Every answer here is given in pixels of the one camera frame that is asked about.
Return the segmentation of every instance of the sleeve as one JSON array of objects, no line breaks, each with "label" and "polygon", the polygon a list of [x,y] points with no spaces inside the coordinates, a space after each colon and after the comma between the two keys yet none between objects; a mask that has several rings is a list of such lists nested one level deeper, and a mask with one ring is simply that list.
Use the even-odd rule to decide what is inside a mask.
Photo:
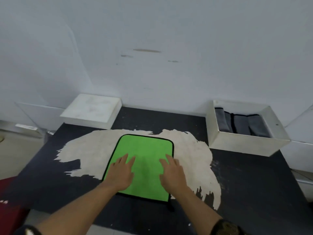
[{"label": "sleeve", "polygon": [[213,227],[211,235],[248,235],[241,227],[224,219],[219,220]]},{"label": "sleeve", "polygon": [[13,235],[42,235],[34,226],[23,225],[18,230],[16,230]]}]

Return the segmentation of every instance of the right hand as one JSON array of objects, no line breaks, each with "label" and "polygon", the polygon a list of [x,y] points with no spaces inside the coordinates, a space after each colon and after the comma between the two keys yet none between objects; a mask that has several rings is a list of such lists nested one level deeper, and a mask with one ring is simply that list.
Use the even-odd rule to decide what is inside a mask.
[{"label": "right hand", "polygon": [[164,173],[160,175],[161,185],[168,193],[177,197],[185,189],[188,189],[185,173],[178,159],[167,154],[166,158],[169,163],[165,159],[159,160],[164,169]]}]

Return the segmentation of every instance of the forearm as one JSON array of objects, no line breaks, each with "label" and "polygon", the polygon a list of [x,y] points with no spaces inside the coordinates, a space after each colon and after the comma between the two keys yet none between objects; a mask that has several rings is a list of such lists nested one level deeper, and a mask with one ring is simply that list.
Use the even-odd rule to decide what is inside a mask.
[{"label": "forearm", "polygon": [[113,188],[97,187],[53,213],[36,227],[42,235],[85,235],[115,193]]},{"label": "forearm", "polygon": [[189,187],[175,198],[182,206],[198,235],[210,234],[214,225],[222,218],[201,201]]}]

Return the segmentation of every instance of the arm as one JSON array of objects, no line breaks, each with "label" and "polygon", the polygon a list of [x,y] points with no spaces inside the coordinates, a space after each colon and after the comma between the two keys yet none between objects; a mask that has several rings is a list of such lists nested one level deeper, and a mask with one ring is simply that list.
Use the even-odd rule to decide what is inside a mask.
[{"label": "arm", "polygon": [[166,155],[166,160],[160,159],[164,173],[160,181],[164,189],[172,194],[182,206],[198,235],[210,234],[214,225],[222,218],[213,209],[199,199],[187,186],[182,166],[177,159]]},{"label": "arm", "polygon": [[95,189],[79,197],[36,227],[42,235],[84,235],[113,195],[130,186],[135,157],[126,163],[128,154],[110,165],[106,179]]}]

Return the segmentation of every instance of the green towel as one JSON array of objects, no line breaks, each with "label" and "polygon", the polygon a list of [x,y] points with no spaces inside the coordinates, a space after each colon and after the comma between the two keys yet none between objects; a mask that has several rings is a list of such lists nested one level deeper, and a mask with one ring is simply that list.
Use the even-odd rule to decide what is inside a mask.
[{"label": "green towel", "polygon": [[136,156],[135,163],[131,169],[134,179],[131,185],[120,193],[138,196],[151,200],[168,201],[169,194],[161,186],[159,175],[163,174],[160,158],[166,159],[165,154],[173,156],[174,144],[164,138],[123,135],[113,151],[108,166],[104,172],[104,179],[108,167],[116,159],[128,153],[127,162]]}]

